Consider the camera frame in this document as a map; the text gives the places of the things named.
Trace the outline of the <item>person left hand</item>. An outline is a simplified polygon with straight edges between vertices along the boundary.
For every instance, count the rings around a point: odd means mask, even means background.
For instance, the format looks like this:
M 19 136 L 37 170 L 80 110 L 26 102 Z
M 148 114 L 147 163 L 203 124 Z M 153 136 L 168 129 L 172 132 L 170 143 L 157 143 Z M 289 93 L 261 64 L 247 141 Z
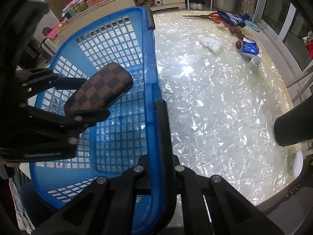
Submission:
M 0 158 L 0 164 L 6 165 L 7 167 L 11 167 L 11 168 L 17 168 L 20 166 L 20 163 L 10 163 L 10 162 L 7 162 L 5 159 L 2 159 L 2 158 Z

